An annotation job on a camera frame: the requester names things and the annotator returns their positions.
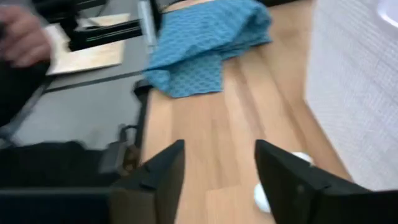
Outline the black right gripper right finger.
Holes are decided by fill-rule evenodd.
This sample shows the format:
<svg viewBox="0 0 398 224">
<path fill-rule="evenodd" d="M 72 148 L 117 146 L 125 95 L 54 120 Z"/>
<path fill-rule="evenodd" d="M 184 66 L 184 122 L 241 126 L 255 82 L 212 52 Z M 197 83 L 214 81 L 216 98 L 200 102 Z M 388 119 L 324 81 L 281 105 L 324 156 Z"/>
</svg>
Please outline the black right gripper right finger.
<svg viewBox="0 0 398 224">
<path fill-rule="evenodd" d="M 254 158 L 276 224 L 398 224 L 398 190 L 366 189 L 262 139 Z"/>
</svg>

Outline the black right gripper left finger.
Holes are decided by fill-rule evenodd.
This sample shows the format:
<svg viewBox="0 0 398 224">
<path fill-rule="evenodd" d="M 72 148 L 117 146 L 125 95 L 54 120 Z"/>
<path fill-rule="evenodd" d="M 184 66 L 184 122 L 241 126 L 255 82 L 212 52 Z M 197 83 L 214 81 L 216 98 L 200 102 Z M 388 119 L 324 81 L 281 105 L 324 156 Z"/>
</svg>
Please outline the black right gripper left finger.
<svg viewBox="0 0 398 224">
<path fill-rule="evenodd" d="M 178 140 L 106 187 L 0 189 L 0 224 L 174 224 L 184 171 Z"/>
</svg>

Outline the white bottle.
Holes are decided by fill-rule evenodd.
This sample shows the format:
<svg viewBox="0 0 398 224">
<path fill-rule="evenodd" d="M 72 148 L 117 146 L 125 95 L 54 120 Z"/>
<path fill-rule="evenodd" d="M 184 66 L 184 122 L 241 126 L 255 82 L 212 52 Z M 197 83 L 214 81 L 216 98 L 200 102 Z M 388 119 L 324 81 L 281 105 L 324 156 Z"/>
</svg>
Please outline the white bottle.
<svg viewBox="0 0 398 224">
<path fill-rule="evenodd" d="M 292 154 L 295 155 L 296 157 L 299 157 L 299 158 L 309 162 L 310 164 L 313 164 L 313 159 L 308 154 L 306 154 L 304 152 L 293 152 Z M 269 202 L 267 200 L 264 189 L 260 182 L 254 188 L 254 202 L 260 211 L 262 211 L 264 213 L 271 212 Z"/>
</svg>

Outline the white perforated plastic basket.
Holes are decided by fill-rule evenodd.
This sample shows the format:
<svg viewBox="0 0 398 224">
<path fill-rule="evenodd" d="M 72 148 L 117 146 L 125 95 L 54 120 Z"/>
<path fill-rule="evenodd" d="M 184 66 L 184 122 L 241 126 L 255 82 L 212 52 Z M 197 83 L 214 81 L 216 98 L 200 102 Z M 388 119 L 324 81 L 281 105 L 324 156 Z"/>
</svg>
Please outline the white perforated plastic basket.
<svg viewBox="0 0 398 224">
<path fill-rule="evenodd" d="M 305 99 L 356 183 L 398 189 L 398 0 L 316 0 Z"/>
</svg>

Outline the brown floor plate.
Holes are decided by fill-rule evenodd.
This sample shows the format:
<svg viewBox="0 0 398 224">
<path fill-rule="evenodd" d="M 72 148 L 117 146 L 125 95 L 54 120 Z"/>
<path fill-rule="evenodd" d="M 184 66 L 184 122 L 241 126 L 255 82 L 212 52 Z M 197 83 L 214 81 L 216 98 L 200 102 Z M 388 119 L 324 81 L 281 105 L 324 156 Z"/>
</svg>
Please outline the brown floor plate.
<svg viewBox="0 0 398 224">
<path fill-rule="evenodd" d="M 45 30 L 53 43 L 48 76 L 112 67 L 123 62 L 123 40 L 72 52 L 68 48 L 69 38 L 58 24 L 48 25 Z"/>
</svg>

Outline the blue patterned cloth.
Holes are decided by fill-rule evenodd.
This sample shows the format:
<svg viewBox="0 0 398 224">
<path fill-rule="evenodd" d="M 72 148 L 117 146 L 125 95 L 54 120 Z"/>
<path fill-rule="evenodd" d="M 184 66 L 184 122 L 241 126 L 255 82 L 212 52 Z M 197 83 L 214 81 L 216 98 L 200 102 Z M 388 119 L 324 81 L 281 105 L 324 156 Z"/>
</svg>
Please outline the blue patterned cloth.
<svg viewBox="0 0 398 224">
<path fill-rule="evenodd" d="M 144 76 L 172 98 L 220 92 L 223 61 L 271 42 L 271 24 L 257 0 L 214 0 L 168 12 Z"/>
</svg>

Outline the person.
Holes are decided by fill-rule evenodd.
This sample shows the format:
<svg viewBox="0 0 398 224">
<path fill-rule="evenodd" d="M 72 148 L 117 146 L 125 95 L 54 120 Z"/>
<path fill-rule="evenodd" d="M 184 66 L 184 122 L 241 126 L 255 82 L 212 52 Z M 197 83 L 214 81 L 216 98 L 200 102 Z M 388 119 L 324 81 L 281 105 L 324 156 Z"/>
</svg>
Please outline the person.
<svg viewBox="0 0 398 224">
<path fill-rule="evenodd" d="M 0 60 L 0 127 L 8 124 L 46 79 L 50 61 L 12 67 Z"/>
</svg>

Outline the person's hand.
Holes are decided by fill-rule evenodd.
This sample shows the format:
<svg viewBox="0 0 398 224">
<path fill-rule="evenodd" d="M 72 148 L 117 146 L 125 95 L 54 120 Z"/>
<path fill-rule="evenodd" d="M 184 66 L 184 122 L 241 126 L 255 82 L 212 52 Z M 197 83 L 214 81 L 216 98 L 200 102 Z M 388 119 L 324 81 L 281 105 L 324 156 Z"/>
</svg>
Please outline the person's hand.
<svg viewBox="0 0 398 224">
<path fill-rule="evenodd" d="M 0 22 L 5 36 L 0 40 L 0 56 L 15 67 L 29 67 L 52 57 L 51 42 L 37 16 L 18 6 L 0 6 Z"/>
</svg>

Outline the black aluminium table frame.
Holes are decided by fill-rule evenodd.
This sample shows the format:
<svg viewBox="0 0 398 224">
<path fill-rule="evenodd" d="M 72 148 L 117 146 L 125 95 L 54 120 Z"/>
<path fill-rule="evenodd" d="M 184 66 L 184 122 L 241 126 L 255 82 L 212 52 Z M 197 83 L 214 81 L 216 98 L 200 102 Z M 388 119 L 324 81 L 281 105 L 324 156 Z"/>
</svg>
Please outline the black aluminium table frame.
<svg viewBox="0 0 398 224">
<path fill-rule="evenodd" d="M 102 149 L 133 124 L 139 102 L 131 96 L 147 53 L 156 41 L 161 15 L 156 0 L 110 0 L 105 15 L 86 19 L 71 13 L 58 24 L 70 51 L 124 41 L 119 65 L 48 76 L 43 96 L 17 132 L 24 143 L 78 140 Z"/>
</svg>

